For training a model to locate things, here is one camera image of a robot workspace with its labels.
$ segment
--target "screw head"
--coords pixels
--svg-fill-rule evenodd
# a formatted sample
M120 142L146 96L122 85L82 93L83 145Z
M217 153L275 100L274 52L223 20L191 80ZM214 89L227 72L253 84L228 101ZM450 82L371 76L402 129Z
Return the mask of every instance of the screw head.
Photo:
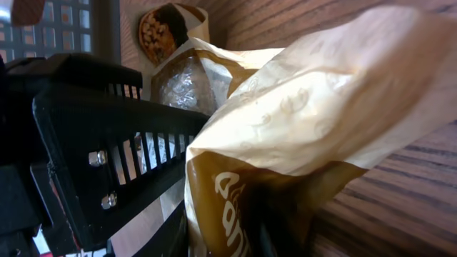
M117 195L116 195L116 192L112 192L112 193L110 193L109 195L104 196L104 197L101 199L101 207L102 207L104 210L108 210L109 208L116 206L116 204L117 204Z
M106 164L106 152L104 150L97 153L97 161L99 162L99 165Z
M108 158L104 150L89 153L89 164L93 167L99 167L106 164L107 159Z

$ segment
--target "chocolate cookie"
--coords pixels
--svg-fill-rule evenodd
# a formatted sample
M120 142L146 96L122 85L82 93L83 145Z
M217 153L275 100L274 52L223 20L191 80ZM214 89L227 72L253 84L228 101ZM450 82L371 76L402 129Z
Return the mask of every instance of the chocolate cookie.
M173 4L151 10L140 20L139 43L156 66L188 39L184 17Z

